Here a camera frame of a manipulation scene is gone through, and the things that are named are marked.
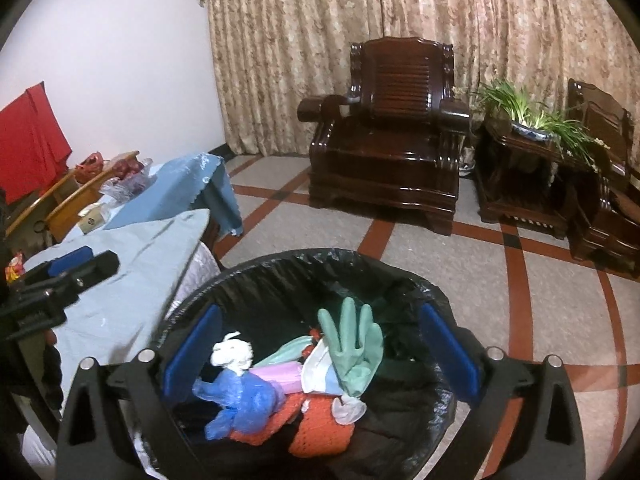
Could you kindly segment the light grey-blue tablecloth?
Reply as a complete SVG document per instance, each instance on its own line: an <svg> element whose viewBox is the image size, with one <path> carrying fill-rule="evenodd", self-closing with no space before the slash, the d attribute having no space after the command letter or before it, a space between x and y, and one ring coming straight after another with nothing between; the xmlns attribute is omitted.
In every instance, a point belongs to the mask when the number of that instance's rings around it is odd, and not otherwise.
<svg viewBox="0 0 640 480"><path fill-rule="evenodd" d="M209 211L189 210L174 218L97 230L38 252L27 270L88 246L110 250L117 273L65 310L67 321L53 330L61 356L63 396L68 396L79 362L93 356L101 364L131 360L147 347L163 321L186 270L201 246Z"/></svg>

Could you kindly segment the green rubber glove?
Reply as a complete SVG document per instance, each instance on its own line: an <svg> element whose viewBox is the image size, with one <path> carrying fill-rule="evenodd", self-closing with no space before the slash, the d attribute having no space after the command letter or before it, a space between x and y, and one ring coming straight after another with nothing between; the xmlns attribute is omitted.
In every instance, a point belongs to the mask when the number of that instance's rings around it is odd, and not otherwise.
<svg viewBox="0 0 640 480"><path fill-rule="evenodd" d="M346 297L338 323L326 309L318 311L318 322L344 393L360 398L384 356L382 328L373 319L370 304L357 309L355 300Z"/></svg>

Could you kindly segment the wooden cabinet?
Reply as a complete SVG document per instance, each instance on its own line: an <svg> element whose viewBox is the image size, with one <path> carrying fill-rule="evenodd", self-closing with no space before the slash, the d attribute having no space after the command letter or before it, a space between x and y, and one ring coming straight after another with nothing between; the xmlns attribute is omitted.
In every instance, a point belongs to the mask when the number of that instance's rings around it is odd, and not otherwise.
<svg viewBox="0 0 640 480"><path fill-rule="evenodd" d="M24 252L27 257L62 242L80 220L79 213L97 202L104 182L114 176L113 166L120 160L136 159L138 151L118 154L103 170L80 184L76 171L70 170L46 192L33 192L10 207L6 220L6 246L12 254Z"/></svg>

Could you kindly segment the blue tablecloth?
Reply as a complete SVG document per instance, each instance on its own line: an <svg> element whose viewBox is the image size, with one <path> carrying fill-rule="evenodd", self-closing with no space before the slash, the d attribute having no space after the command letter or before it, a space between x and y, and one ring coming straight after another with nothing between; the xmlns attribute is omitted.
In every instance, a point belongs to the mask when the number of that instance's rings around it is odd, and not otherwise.
<svg viewBox="0 0 640 480"><path fill-rule="evenodd" d="M163 164L152 180L145 191L108 220L106 230L166 220L192 209L207 209L221 235L243 233L240 208L221 157L208 153L179 157Z"/></svg>

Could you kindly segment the beige patterned curtain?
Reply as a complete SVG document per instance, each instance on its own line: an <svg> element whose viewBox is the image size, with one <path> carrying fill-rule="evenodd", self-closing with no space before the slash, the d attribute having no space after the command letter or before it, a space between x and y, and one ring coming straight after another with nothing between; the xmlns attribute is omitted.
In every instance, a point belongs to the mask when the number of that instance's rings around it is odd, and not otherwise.
<svg viewBox="0 0 640 480"><path fill-rule="evenodd" d="M423 120L504 80L564 110L595 84L639 111L639 48L608 0L200 0L224 134L243 154L305 154L314 128L382 102L383 63L423 63Z"/></svg>

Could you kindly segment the red cloth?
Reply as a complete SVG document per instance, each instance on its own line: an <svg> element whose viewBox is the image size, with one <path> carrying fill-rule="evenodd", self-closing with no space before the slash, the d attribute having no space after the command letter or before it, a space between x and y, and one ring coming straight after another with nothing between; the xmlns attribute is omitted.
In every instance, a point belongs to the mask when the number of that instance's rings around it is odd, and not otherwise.
<svg viewBox="0 0 640 480"><path fill-rule="evenodd" d="M72 154L44 82L26 89L0 116L0 181L11 205L45 191L66 173Z"/></svg>

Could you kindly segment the white tissue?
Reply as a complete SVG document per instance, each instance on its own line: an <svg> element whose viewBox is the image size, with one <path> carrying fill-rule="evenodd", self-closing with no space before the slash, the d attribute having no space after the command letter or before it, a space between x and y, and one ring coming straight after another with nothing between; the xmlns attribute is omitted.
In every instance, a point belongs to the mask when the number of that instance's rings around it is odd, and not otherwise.
<svg viewBox="0 0 640 480"><path fill-rule="evenodd" d="M209 357L210 365L231 370L238 376L249 370L254 358L253 347L240 336L240 332L232 332L216 342Z"/></svg>

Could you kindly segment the tissue box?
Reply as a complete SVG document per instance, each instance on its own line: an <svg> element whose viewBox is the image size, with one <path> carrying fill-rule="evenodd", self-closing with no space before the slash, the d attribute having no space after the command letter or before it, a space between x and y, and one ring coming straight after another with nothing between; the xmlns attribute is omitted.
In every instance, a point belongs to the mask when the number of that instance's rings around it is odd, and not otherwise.
<svg viewBox="0 0 640 480"><path fill-rule="evenodd" d="M101 226L105 226L110 220L111 209L107 204L90 204L78 212L78 228L84 234L88 234Z"/></svg>

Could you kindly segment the blue plastic bag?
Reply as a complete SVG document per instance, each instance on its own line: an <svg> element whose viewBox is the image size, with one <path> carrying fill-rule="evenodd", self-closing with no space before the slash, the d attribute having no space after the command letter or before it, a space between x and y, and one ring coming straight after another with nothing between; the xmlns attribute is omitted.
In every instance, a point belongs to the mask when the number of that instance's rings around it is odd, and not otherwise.
<svg viewBox="0 0 640 480"><path fill-rule="evenodd" d="M198 378L192 393L219 406L218 414L204 427L207 441L228 438L232 431L258 434L286 400L279 386L250 372L238 376L231 370L222 370L213 382Z"/></svg>

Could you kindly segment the snack tray with red packets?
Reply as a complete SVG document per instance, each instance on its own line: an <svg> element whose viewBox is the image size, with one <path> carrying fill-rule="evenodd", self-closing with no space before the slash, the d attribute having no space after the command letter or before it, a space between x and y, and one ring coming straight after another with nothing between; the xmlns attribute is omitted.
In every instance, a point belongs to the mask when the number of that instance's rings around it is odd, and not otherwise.
<svg viewBox="0 0 640 480"><path fill-rule="evenodd" d="M6 282L8 284L18 280L25 273L24 254L17 252L6 265L4 272L6 272Z"/></svg>

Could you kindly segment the dark wooden side table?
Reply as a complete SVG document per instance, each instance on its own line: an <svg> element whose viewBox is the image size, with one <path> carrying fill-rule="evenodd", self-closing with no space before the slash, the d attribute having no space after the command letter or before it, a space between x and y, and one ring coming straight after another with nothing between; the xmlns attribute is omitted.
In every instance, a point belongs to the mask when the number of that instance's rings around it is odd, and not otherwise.
<svg viewBox="0 0 640 480"><path fill-rule="evenodd" d="M486 115L475 149L480 218L527 223L562 240L577 210L572 181L591 171L580 159L562 154L554 142L518 134L506 113Z"/></svg>

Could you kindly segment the potted green plant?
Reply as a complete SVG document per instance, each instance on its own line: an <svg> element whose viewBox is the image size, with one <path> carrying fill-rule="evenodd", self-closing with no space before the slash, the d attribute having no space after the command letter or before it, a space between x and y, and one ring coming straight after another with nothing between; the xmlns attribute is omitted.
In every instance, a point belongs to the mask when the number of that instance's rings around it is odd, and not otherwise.
<svg viewBox="0 0 640 480"><path fill-rule="evenodd" d="M564 117L543 102L533 101L524 87L515 87L506 79L483 82L475 91L475 102L491 116L506 114L520 136L536 142L552 142L562 156L572 156L592 169L597 168L592 147L604 148L605 144L593 139L578 120Z"/></svg>

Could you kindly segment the pink paper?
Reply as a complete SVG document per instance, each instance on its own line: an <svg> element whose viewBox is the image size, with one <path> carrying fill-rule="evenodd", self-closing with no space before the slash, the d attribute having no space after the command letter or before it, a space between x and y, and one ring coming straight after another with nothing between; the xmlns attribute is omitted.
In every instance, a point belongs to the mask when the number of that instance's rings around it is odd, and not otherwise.
<svg viewBox="0 0 640 480"><path fill-rule="evenodd" d="M266 366L254 366L248 371L265 382L278 385L285 394L300 393L303 365L297 361Z"/></svg>

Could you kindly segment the glass fruit bowl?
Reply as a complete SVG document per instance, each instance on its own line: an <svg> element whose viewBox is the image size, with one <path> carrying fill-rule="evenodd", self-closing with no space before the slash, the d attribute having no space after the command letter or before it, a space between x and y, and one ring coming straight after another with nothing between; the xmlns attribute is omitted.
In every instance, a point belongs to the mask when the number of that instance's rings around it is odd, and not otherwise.
<svg viewBox="0 0 640 480"><path fill-rule="evenodd" d="M150 160L140 162L137 157L119 159L111 164L111 177L100 186L100 193L116 203L127 203L144 192L151 184Z"/></svg>

